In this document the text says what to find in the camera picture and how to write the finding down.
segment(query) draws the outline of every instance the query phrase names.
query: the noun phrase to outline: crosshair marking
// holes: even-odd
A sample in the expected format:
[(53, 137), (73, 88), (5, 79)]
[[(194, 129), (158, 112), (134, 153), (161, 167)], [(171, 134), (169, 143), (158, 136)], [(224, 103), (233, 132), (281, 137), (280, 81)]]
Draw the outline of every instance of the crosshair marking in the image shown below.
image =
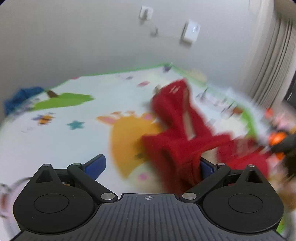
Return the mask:
[(147, 196), (147, 197), (145, 197), (145, 199), (148, 200), (148, 201), (150, 201), (152, 198), (153, 198), (153, 197), (151, 197), (151, 196)]

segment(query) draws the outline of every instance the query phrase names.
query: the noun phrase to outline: blue cloth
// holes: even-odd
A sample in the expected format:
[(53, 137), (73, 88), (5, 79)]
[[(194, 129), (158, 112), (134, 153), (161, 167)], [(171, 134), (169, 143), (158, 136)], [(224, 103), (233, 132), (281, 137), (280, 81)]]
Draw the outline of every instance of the blue cloth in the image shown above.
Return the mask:
[(13, 112), (25, 100), (43, 91), (44, 89), (41, 87), (31, 87), (31, 88), (20, 89), (17, 93), (15, 93), (15, 95), (12, 98), (4, 101), (3, 107), (4, 107), (5, 115), (8, 115), (11, 112)]

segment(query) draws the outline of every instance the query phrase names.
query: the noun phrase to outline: white wall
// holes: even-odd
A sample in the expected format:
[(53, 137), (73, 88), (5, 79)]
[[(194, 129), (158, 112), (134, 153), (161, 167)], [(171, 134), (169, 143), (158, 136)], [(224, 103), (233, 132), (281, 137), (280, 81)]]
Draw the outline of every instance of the white wall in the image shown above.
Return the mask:
[[(176, 38), (151, 38), (138, 20), (141, 5), (154, 8), (160, 34)], [(252, 6), (249, 0), (6, 0), (0, 6), (0, 102), (19, 87), (50, 88), (71, 77), (162, 62), (238, 87), (257, 29)], [(201, 24), (190, 48), (178, 39), (188, 19)]]

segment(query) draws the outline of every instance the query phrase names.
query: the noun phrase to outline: electrical outlet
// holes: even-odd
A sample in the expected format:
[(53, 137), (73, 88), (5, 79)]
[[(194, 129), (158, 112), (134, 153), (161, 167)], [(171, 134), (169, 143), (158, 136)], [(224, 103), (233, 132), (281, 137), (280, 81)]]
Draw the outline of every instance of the electrical outlet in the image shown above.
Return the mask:
[(200, 25), (192, 20), (189, 20), (183, 30), (182, 39), (190, 44), (197, 40), (200, 33)]
[(142, 6), (139, 14), (139, 18), (142, 20), (150, 20), (152, 18), (153, 8)]

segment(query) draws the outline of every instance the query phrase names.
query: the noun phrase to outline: star print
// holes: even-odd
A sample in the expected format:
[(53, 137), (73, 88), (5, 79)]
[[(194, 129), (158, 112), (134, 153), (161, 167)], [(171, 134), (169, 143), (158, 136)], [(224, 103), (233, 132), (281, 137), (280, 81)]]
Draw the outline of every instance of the star print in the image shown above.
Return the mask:
[(75, 129), (83, 129), (84, 122), (79, 122), (74, 120), (72, 123), (67, 124), (68, 126), (70, 126), (70, 130), (75, 130)]

